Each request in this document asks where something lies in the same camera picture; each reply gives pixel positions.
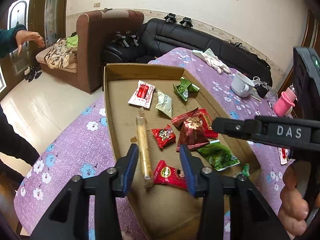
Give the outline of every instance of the egg roll in plastic wrapper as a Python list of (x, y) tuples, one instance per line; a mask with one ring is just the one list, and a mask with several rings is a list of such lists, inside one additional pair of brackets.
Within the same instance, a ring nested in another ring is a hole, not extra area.
[(145, 180), (145, 188), (149, 188), (153, 186), (153, 172), (148, 146), (147, 122), (144, 117), (143, 108), (139, 109), (139, 114), (136, 116), (136, 123), (141, 169)]

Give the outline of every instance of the pink knitted bottle cover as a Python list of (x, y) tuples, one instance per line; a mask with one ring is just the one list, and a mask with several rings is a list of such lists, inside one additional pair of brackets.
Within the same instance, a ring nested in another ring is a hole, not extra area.
[(277, 116), (283, 117), (291, 106), (295, 106), (295, 104), (290, 101), (287, 94), (283, 91), (281, 97), (273, 106), (273, 110)]

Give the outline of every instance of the white wall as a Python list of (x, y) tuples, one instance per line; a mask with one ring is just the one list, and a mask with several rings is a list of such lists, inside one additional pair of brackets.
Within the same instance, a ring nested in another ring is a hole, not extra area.
[(149, 9), (205, 22), (246, 41), (285, 73), (292, 67), (292, 47), (301, 45), (307, 20), (303, 0), (68, 0), (67, 15), (94, 10), (97, 2), (99, 9)]

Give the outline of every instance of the mug handle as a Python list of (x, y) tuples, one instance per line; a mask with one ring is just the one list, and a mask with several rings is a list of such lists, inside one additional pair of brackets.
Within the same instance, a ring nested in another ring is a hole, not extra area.
[(244, 89), (242, 91), (240, 91), (240, 92), (246, 93), (248, 91), (249, 91), (249, 86), (247, 84), (244, 84)]

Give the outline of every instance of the tiled floor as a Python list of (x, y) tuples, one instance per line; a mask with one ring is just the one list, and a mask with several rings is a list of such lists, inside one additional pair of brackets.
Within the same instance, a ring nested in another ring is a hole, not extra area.
[[(47, 73), (28, 83), (23, 80), (1, 101), (8, 122), (42, 154), (47, 146), (90, 104), (103, 94), (76, 89)], [(30, 165), (0, 153), (1, 160), (26, 176)]]

